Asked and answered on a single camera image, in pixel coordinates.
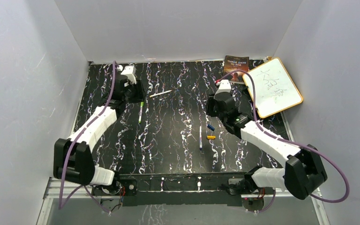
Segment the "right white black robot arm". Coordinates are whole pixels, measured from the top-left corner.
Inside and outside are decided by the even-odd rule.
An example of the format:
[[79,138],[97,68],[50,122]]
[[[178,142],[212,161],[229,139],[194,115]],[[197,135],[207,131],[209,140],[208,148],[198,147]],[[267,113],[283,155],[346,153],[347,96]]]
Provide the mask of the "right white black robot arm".
[[288,190],[300,200],[306,199],[327,179],[327,173],[318,154],[306,147],[298,147],[281,140],[266,128],[241,113],[228,92],[210,94],[206,113],[217,117],[232,135],[250,143],[273,157],[281,168],[256,166],[244,176],[242,187],[251,194],[263,188]]

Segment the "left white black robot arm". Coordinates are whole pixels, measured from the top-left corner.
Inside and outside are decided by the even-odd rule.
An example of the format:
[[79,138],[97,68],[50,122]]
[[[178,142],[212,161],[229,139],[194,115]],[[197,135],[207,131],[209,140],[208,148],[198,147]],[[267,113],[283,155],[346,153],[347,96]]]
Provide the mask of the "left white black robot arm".
[[121,190],[115,172],[96,165],[92,151],[104,132],[125,111],[128,103],[145,99],[141,79],[132,82],[127,75],[115,78],[113,91],[102,96],[91,117],[69,138],[58,139],[54,144],[53,176],[80,185],[101,185],[110,195]]

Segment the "green pen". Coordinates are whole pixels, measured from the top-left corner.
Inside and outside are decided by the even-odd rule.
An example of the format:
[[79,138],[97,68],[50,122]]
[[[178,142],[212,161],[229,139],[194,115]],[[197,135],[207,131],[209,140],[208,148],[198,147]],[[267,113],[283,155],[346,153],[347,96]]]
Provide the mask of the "green pen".
[[139,116],[138,116],[138,123],[139,124],[142,122],[143,106],[144,106],[144,102],[141,102],[140,103]]

